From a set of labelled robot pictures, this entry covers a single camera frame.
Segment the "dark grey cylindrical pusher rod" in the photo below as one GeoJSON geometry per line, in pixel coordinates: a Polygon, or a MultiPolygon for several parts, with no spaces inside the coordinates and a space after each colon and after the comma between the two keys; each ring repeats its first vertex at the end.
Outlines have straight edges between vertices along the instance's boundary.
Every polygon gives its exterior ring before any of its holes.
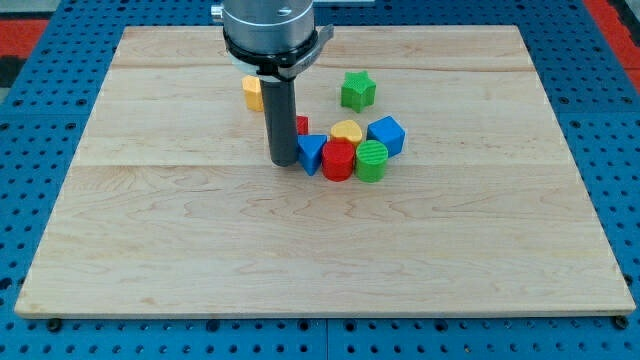
{"type": "Polygon", "coordinates": [[[280,167],[298,159],[294,81],[260,81],[271,161],[280,167]]]}

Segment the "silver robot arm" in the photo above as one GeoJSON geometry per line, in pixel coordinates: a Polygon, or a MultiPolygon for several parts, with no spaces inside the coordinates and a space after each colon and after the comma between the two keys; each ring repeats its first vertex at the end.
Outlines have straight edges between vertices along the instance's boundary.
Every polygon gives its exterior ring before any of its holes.
{"type": "Polygon", "coordinates": [[[316,27],[312,0],[223,0],[210,13],[222,26],[232,63],[259,79],[272,163],[294,164],[295,79],[319,58],[334,27],[316,27]]]}

